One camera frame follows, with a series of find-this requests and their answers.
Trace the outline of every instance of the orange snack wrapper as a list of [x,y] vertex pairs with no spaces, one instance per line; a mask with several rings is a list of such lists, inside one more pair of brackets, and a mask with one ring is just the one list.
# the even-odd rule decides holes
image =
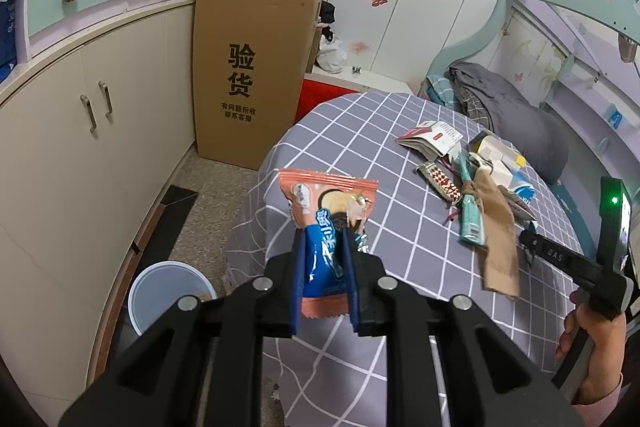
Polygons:
[[325,172],[283,169],[278,183],[292,219],[305,230],[305,288],[302,314],[332,317],[348,311],[342,270],[342,230],[367,251],[365,222],[373,210],[378,182]]

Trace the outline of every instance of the human hand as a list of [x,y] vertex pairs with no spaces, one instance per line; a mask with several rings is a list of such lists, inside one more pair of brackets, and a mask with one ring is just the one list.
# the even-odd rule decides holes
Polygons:
[[[577,292],[569,296],[576,303]],[[572,331],[577,326],[589,333],[594,347],[589,359],[587,376],[582,381],[575,403],[589,405],[609,396],[620,383],[620,371],[625,356],[625,315],[610,321],[592,310],[587,303],[580,304],[564,319],[564,333],[560,335],[556,358],[564,357],[571,348]]]

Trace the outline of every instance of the cardboard box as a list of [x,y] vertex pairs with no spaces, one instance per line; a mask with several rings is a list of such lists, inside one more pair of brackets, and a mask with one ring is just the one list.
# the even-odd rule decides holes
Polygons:
[[294,123],[322,0],[196,0],[198,154],[258,169]]
[[306,63],[306,73],[313,73],[314,71],[316,57],[318,57],[318,51],[320,50],[320,37],[322,37],[322,28],[316,28],[316,31],[314,33],[314,40],[311,42],[311,53],[309,53],[309,61]]

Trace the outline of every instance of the metal handle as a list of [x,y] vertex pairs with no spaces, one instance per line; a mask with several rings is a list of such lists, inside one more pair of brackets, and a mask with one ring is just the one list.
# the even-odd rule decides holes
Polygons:
[[98,82],[98,87],[104,93],[104,97],[107,99],[107,108],[109,109],[104,115],[109,116],[113,114],[113,105],[111,105],[111,95],[109,94],[109,86],[103,81]]
[[87,113],[89,113],[89,118],[91,120],[91,128],[89,129],[89,131],[93,132],[98,127],[98,124],[95,123],[94,110],[91,109],[91,101],[85,94],[80,95],[80,101],[84,104]]

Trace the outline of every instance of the white trash bin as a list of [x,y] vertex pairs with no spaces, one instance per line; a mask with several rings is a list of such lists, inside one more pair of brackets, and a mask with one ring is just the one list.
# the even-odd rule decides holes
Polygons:
[[129,291],[129,318],[136,333],[142,335],[184,295],[203,301],[218,298],[209,280],[188,264],[162,261],[144,269]]

